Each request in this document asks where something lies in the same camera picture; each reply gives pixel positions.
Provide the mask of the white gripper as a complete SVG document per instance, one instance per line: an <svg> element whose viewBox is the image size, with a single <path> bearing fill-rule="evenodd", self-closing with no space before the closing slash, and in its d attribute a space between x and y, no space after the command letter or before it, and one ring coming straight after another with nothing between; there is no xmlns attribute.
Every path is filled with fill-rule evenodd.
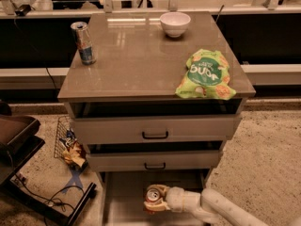
<svg viewBox="0 0 301 226"><path fill-rule="evenodd" d="M163 212L170 210L172 212L181 213L183 211L183 195L184 190L180 187L172 187L166 185L150 185L147 190L157 189L161 193L166 193L166 202L144 202L144 206L151 212Z"/></svg>

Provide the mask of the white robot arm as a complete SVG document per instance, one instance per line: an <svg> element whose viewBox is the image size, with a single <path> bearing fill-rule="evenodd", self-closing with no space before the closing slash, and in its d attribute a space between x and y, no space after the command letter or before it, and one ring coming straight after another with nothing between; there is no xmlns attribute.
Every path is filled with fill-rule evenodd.
<svg viewBox="0 0 301 226"><path fill-rule="evenodd" d="M144 206L152 213L189 213L203 223L214 224L218 217L222 217L232 226L268 226L210 188L198 193L177 186L150 185L146 191Z"/></svg>

